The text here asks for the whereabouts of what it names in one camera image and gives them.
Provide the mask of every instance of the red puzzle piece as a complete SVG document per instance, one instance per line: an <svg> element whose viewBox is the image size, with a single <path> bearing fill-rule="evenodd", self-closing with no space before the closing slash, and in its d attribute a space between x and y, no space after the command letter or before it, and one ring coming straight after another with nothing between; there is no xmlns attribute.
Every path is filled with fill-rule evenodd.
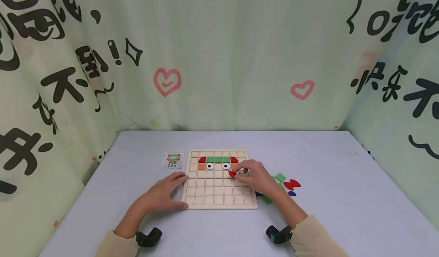
<svg viewBox="0 0 439 257"><path fill-rule="evenodd" d="M291 184L293 185L294 188L299 188L301 187L301 185L299 184L298 181L296 180L290 180Z"/></svg>
<svg viewBox="0 0 439 257"><path fill-rule="evenodd" d="M286 188L288 188L289 190L294 190L294 187L293 187L292 183L284 182L284 186L285 186Z"/></svg>

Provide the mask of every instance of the wooden grid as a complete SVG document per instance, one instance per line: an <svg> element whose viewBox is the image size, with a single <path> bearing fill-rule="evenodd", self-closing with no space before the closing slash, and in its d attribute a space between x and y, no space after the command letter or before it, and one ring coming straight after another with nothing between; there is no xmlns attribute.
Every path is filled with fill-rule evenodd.
<svg viewBox="0 0 439 257"><path fill-rule="evenodd" d="M242 184L229 175L230 169L223 164L231 162L199 163L201 157L235 157L239 162L248 159L243 149L191 149L187 158L182 201L189 209L257 209L256 193L253 188ZM208 170L202 164L213 164Z"/></svg>

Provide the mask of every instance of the table surface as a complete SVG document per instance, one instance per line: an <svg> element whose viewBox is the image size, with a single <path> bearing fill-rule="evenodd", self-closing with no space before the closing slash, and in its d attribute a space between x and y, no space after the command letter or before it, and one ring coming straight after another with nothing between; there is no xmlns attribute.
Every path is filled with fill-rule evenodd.
<svg viewBox="0 0 439 257"><path fill-rule="evenodd" d="M349 132L121 132L40 257L93 256L106 232L158 179L165 152L245 148L272 175L302 187L294 200L314 214L352 257L437 256L439 231ZM173 198L181 200L179 187ZM148 214L140 231L163 236L138 256L294 256L265 230L286 223L273 204L257 210L185 210Z"/></svg>

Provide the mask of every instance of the pink heart drawing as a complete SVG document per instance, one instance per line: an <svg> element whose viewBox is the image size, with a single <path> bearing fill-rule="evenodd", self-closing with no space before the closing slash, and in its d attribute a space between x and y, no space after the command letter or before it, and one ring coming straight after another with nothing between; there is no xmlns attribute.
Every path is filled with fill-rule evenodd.
<svg viewBox="0 0 439 257"><path fill-rule="evenodd" d="M168 83L162 83L162 87L160 87L158 78L159 78L159 74L163 74L163 77L165 78L165 80L169 79L169 77L172 74L176 74L178 77L178 81L177 84L174 85L173 87L170 87L166 92L162 89L162 87L169 87L173 84L173 81L169 81ZM175 90L179 89L181 86L181 75L180 72L178 72L177 69L171 69L169 71L166 71L164 68L159 68L157 69L157 71L154 74L153 77L153 81L154 81L154 86L156 87L156 89L160 92L160 94L162 96L164 96L165 98L168 97L172 92L174 92Z"/></svg>
<svg viewBox="0 0 439 257"><path fill-rule="evenodd" d="M306 90L306 92L303 95L296 92L296 89L298 89L298 88L304 89L307 86L309 86L309 88ZM293 95L294 97L296 97L298 99L305 100L311 94L312 90L314 90L314 86L315 86L315 83L311 80L305 81L302 84L293 84L293 86L291 87L291 95Z"/></svg>

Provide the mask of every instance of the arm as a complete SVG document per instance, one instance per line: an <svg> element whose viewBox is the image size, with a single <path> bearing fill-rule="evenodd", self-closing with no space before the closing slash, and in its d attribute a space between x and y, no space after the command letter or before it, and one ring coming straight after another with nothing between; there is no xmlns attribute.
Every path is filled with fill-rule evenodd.
<svg viewBox="0 0 439 257"><path fill-rule="evenodd" d="M241 168L251 171L249 177L236 175L239 182L251 185L257 192L269 197L292 229L291 245L297 257L348 257L329 236L314 216L308 216L298 204L271 178L261 162L245 160L233 171Z"/></svg>
<svg viewBox="0 0 439 257"><path fill-rule="evenodd" d="M159 180L128 209L114 231L109 231L98 247L95 257L135 257L139 246L136 233L149 211L187 209L185 202L171 199L171 193L187 180L184 172L175 172Z"/></svg>

